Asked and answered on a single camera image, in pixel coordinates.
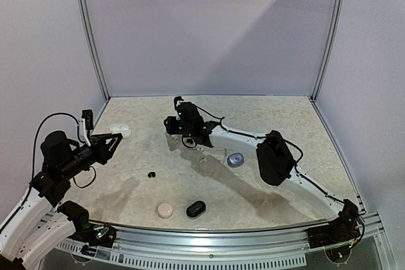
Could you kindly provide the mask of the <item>white charging case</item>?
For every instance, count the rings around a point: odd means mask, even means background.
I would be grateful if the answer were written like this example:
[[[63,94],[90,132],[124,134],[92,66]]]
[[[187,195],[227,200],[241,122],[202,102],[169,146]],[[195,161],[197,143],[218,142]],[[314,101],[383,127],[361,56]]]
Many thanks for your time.
[[[132,135],[132,131],[127,124],[123,123],[113,123],[110,124],[109,130],[112,134],[121,134],[123,139],[128,139]]]

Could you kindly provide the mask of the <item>purple charging case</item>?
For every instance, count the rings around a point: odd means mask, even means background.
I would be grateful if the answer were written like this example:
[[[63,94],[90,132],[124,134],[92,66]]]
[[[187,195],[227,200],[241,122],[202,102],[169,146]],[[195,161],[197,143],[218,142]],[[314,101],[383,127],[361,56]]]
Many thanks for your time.
[[[244,164],[244,156],[241,153],[233,153],[227,157],[227,165],[231,168],[237,168]]]

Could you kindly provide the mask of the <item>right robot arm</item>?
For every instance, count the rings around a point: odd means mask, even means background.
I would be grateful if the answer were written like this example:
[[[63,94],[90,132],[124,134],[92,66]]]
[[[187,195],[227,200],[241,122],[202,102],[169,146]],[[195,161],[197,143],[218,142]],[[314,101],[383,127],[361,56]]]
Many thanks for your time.
[[[173,103],[177,113],[164,120],[167,134],[180,135],[196,145],[228,149],[255,158],[259,176],[267,185],[293,192],[324,215],[330,224],[327,237],[332,242],[341,242],[361,222],[355,203],[322,188],[300,170],[299,161],[290,151],[297,146],[280,132],[252,133],[230,128],[218,117],[204,120],[203,109],[180,96]]]

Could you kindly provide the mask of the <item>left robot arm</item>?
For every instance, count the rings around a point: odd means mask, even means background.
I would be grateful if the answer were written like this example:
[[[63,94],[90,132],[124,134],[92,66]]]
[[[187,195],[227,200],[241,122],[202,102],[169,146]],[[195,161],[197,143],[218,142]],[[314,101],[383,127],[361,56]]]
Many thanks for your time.
[[[86,247],[113,246],[116,229],[108,223],[91,224],[88,210],[64,197],[71,180],[95,163],[106,164],[122,139],[120,133],[106,133],[80,145],[61,130],[45,138],[40,145],[41,171],[1,224],[1,269],[33,269],[69,237]]]

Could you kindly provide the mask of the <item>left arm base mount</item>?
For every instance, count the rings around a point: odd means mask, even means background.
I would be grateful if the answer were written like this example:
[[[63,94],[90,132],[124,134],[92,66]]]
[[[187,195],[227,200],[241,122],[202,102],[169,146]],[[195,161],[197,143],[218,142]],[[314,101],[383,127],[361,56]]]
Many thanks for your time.
[[[81,218],[74,219],[73,224],[75,232],[68,238],[86,243],[90,247],[113,247],[117,229],[109,223],[93,224],[88,218]]]

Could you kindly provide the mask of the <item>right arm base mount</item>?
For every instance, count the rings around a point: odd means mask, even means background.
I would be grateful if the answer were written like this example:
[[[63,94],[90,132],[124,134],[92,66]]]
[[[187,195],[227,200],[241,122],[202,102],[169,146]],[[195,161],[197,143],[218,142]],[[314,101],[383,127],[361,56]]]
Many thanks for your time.
[[[348,244],[351,249],[365,233],[365,221],[359,214],[340,212],[327,224],[308,228],[306,237],[311,249],[330,245]]]

